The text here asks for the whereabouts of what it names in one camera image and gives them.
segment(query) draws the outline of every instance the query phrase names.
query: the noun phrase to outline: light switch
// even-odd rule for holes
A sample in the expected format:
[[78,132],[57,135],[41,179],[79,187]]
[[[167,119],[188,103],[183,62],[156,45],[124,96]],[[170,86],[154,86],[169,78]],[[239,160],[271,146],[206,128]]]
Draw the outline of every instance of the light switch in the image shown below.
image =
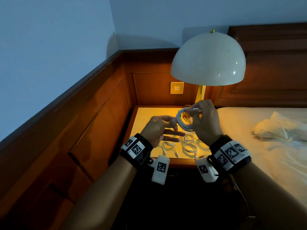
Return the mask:
[[182,94],[184,82],[171,82],[171,94]]

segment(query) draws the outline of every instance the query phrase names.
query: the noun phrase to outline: lamp shade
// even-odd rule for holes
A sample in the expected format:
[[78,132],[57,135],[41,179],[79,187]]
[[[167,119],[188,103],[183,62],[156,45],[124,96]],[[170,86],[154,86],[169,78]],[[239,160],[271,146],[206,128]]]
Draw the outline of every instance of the lamp shade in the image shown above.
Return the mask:
[[196,85],[231,85],[243,80],[245,55],[232,37],[206,33],[189,39],[176,53],[171,75]]

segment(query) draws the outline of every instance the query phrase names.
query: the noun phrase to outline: illuminated table surface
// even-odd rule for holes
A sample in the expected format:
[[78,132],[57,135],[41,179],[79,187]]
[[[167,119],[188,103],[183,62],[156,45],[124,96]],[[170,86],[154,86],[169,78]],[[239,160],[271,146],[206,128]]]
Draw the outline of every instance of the illuminated table surface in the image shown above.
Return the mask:
[[[183,107],[136,106],[133,111],[124,141],[127,141],[130,136],[135,135],[136,133],[140,133],[152,116],[161,116],[161,115],[176,116],[178,110],[182,108]],[[175,167],[175,168],[196,167],[195,162],[194,162],[194,158],[195,158],[194,153],[186,152],[182,147],[184,143],[184,139],[180,136],[177,136],[177,137],[180,139],[180,142],[176,143],[174,147],[178,154],[178,158],[175,156],[173,147],[168,146],[164,143],[164,141],[161,141],[161,146],[163,146],[167,157],[170,158],[170,167]],[[209,150],[209,147],[205,145],[204,143],[199,142],[195,133],[194,133],[194,137],[195,137],[194,143],[197,146],[197,156],[199,157],[201,155],[205,155],[205,156],[210,155],[211,152]],[[158,146],[152,150],[150,156],[156,158],[159,155],[162,155],[162,148]]]

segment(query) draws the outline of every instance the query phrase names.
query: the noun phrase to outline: brass lamp base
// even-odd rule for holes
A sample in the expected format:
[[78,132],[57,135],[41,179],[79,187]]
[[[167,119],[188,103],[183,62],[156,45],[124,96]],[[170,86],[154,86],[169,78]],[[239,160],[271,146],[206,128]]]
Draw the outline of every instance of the brass lamp base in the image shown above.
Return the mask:
[[[197,103],[200,100],[204,100],[204,96],[205,96],[205,90],[206,90],[206,86],[205,85],[198,85],[197,86],[197,93],[196,93],[196,99],[195,99],[195,103]],[[183,118],[188,122],[188,123],[192,123],[191,121],[191,116],[188,113],[183,113]]]

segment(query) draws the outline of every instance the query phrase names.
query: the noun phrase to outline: blue wall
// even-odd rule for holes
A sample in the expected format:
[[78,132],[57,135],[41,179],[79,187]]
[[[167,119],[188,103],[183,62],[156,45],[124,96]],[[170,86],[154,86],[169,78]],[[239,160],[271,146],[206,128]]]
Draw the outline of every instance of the blue wall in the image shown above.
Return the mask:
[[121,49],[177,47],[213,26],[307,21],[307,0],[110,0]]
[[117,49],[109,0],[0,0],[0,141]]

